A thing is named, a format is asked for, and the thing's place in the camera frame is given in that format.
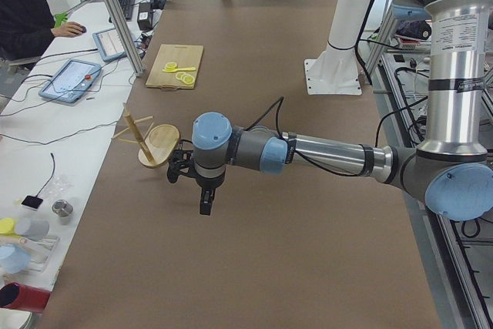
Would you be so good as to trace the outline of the person's hand on mouse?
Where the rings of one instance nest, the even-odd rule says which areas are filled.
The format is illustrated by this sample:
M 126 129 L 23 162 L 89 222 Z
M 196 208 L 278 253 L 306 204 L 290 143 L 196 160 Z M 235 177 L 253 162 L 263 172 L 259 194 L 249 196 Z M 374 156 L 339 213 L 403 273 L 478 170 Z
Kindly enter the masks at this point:
M 76 34 L 72 31 L 73 26 L 83 26 L 78 22 L 66 22 L 58 27 L 52 28 L 51 32 L 55 37 L 66 37 L 73 38 L 79 36 L 81 34 Z

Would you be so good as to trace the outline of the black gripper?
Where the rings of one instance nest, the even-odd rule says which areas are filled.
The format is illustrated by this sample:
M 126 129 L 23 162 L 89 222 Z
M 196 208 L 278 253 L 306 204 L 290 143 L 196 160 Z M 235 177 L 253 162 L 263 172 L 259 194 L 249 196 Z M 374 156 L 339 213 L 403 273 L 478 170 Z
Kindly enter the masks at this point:
M 196 182 L 201 188 L 200 214 L 210 216 L 213 205 L 213 194 L 218 187 L 218 178 L 198 176 Z

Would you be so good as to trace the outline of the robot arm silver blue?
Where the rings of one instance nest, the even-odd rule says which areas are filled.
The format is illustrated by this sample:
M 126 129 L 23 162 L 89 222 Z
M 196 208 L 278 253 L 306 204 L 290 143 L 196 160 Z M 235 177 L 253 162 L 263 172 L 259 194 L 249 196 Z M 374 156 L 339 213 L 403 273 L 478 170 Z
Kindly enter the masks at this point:
M 394 0 L 395 17 L 432 21 L 426 134 L 414 149 L 244 129 L 218 112 L 199 116 L 191 170 L 202 190 L 200 212 L 210 214 L 227 166 L 277 174 L 299 160 L 342 176 L 373 177 L 450 220 L 489 211 L 492 171 L 478 129 L 491 7 L 492 0 Z

